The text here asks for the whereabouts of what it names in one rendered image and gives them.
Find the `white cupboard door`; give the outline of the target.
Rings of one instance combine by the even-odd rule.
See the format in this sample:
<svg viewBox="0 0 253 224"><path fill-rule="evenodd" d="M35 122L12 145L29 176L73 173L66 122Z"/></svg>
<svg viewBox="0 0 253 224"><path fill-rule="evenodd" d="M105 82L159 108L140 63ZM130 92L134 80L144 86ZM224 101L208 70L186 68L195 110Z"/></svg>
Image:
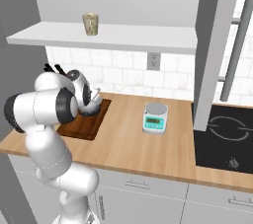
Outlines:
<svg viewBox="0 0 253 224"><path fill-rule="evenodd" d="M104 198L101 218L99 195ZM124 189L98 187L96 211L101 224L180 224L184 201Z"/></svg>

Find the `grey tall unit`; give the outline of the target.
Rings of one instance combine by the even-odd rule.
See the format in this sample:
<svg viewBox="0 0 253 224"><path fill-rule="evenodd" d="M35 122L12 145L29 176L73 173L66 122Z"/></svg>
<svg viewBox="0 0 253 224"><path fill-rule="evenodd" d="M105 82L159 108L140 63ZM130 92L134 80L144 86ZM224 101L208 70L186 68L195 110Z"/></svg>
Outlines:
<svg viewBox="0 0 253 224"><path fill-rule="evenodd" d="M7 224L38 224L7 154L0 154L0 211Z"/></svg>

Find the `white wall cabinet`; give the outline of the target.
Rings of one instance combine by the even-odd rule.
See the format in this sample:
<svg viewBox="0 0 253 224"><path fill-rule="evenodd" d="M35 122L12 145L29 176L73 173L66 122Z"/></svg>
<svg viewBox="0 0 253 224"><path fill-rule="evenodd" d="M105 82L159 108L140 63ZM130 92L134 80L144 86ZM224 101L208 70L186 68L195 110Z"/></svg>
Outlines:
<svg viewBox="0 0 253 224"><path fill-rule="evenodd" d="M9 37L13 44L193 54L199 0L37 0L41 20ZM87 36L82 16L99 15Z"/></svg>

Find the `black hob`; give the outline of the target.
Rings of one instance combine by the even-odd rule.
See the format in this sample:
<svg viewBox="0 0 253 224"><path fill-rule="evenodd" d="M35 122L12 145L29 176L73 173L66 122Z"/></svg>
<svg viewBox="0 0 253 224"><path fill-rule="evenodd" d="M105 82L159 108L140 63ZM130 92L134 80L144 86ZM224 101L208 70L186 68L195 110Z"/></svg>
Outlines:
<svg viewBox="0 0 253 224"><path fill-rule="evenodd" d="M253 109L212 105L194 142L197 166L253 174Z"/></svg>

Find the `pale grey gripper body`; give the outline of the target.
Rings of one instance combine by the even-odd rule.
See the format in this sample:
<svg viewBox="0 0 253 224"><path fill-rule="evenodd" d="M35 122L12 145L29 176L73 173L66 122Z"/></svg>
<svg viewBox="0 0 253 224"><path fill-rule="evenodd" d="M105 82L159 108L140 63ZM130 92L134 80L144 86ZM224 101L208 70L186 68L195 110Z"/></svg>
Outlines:
<svg viewBox="0 0 253 224"><path fill-rule="evenodd" d="M101 102L103 101L100 96L100 90L95 88L87 88L84 102L84 112L86 116L93 116L99 113L101 109Z"/></svg>

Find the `wide white drawer front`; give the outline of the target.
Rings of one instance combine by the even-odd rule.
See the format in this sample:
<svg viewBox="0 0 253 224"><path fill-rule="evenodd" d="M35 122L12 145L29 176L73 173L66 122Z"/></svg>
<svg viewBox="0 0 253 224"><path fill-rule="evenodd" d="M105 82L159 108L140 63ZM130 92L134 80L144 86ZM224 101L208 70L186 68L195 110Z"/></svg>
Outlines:
<svg viewBox="0 0 253 224"><path fill-rule="evenodd" d="M188 185L186 183L157 179L152 177L121 173L97 169L100 178L101 187L118 188L145 194L162 196L172 199L184 200L187 193ZM125 186L125 182L134 181L150 185L150 189Z"/></svg>

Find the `tan mug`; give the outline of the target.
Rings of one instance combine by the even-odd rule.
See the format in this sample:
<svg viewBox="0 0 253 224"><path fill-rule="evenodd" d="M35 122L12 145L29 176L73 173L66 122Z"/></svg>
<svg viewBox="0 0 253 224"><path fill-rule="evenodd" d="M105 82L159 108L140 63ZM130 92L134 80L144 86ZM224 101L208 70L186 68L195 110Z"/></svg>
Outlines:
<svg viewBox="0 0 253 224"><path fill-rule="evenodd" d="M99 15L87 13L82 16L85 32L87 36L96 36L98 34Z"/></svg>

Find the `grey wall outlet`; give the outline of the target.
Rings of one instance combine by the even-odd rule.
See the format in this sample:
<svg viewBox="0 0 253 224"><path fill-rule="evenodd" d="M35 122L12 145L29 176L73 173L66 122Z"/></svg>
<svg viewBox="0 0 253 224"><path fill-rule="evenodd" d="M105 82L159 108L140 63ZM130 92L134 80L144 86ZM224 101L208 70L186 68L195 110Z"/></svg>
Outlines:
<svg viewBox="0 0 253 224"><path fill-rule="evenodd" d="M148 70L160 70L161 54L155 52L147 53L147 69Z"/></svg>

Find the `plain grey cabinet door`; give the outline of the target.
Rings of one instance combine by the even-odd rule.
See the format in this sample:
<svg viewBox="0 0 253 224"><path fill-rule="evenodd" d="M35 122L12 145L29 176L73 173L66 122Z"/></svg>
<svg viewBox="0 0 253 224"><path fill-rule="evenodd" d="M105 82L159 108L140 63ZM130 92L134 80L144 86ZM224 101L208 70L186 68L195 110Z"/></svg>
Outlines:
<svg viewBox="0 0 253 224"><path fill-rule="evenodd" d="M0 0L0 142L12 131L4 116L9 97L34 90L47 63L43 46L9 44L7 37L41 20L37 0Z"/></svg>

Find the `white and teal kitchen scale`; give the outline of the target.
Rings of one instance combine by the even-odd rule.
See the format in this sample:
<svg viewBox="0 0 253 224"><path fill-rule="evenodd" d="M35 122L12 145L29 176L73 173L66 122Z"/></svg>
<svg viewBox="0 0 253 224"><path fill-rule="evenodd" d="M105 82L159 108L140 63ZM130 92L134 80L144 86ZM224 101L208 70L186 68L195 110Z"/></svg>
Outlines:
<svg viewBox="0 0 253 224"><path fill-rule="evenodd" d="M148 134L163 135L168 121L168 106L160 103L147 103L142 117L142 131Z"/></svg>

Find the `dark brown wooden tray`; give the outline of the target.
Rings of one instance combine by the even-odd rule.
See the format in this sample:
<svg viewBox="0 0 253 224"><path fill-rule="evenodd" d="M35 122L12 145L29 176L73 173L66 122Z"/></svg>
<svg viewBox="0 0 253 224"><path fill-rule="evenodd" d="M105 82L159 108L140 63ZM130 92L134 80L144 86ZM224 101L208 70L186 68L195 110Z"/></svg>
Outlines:
<svg viewBox="0 0 253 224"><path fill-rule="evenodd" d="M98 114L93 116L79 114L72 122L62 124L57 129L57 133L61 136L93 141L111 102L111 100L104 99Z"/></svg>

